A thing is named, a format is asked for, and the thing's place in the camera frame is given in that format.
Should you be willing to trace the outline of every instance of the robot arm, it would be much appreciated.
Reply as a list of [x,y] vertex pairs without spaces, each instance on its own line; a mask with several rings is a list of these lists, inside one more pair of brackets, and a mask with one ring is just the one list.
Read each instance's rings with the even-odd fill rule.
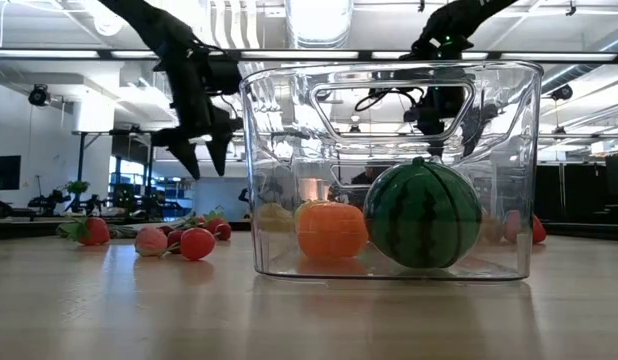
[[[431,15],[420,37],[411,45],[411,53],[401,60],[460,60],[462,52],[473,47],[468,38],[487,19],[517,0],[456,0]],[[401,89],[408,92],[412,89]],[[442,118],[455,117],[464,103],[464,91],[459,87],[428,89],[420,102],[404,114],[405,122],[416,122],[424,135],[438,135],[444,131]],[[442,156],[442,143],[432,141],[429,153]],[[473,151],[466,144],[466,151]]]
[[467,39],[490,17],[509,7],[518,0],[456,0],[429,17],[414,48],[428,47],[431,40],[440,44],[440,49],[460,41],[457,47],[473,47]]
[[242,119],[231,119],[229,113],[216,108],[211,97],[231,95],[242,80],[238,63],[228,55],[210,58],[212,50],[191,27],[168,12],[144,0],[99,0],[112,12],[126,20],[142,41],[160,58],[155,71],[165,71],[173,94],[179,126],[152,135],[155,146],[165,146],[187,168],[200,178],[195,144],[189,139],[209,134],[207,142],[214,167],[224,175],[227,146]]

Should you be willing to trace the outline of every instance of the pink toy fruit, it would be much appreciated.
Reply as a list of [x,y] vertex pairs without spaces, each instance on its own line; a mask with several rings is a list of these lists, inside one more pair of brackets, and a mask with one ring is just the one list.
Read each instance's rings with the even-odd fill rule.
[[211,254],[216,246],[216,239],[205,229],[189,229],[182,234],[180,251],[190,261],[197,261]]
[[136,252],[140,256],[158,256],[167,250],[167,235],[155,227],[144,227],[136,235]]

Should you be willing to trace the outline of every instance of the potted plant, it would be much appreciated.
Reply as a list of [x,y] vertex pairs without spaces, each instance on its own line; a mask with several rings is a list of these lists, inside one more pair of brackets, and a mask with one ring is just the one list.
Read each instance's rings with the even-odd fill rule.
[[70,181],[67,185],[65,185],[65,190],[67,190],[69,194],[74,195],[73,201],[71,202],[71,205],[69,205],[71,207],[71,211],[78,212],[80,208],[80,195],[89,190],[89,185],[90,184],[88,182],[81,180]]

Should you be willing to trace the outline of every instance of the green striped watermelon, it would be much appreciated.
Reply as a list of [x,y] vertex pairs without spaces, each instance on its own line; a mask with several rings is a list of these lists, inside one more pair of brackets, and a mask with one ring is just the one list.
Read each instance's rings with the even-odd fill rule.
[[364,206],[370,240],[410,268],[447,268],[476,243],[482,211],[455,171],[422,158],[385,171]]

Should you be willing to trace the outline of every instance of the ceiling light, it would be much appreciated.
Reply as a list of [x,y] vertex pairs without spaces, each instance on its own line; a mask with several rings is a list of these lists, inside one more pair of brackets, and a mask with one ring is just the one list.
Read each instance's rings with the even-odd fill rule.
[[504,53],[502,60],[531,61],[610,61],[617,54],[604,53]]
[[371,58],[377,60],[398,60],[399,57],[407,54],[404,51],[374,51],[371,54]]
[[154,60],[157,59],[158,56],[154,54],[152,51],[112,51],[111,56],[116,59],[148,59]]
[[93,50],[7,50],[0,49],[1,58],[62,58],[62,59],[97,59],[98,52]]
[[357,59],[357,51],[319,51],[319,50],[300,50],[300,51],[242,51],[243,59],[257,58],[277,58],[277,59]]
[[463,52],[462,60],[484,60],[487,55],[489,54],[484,52]]

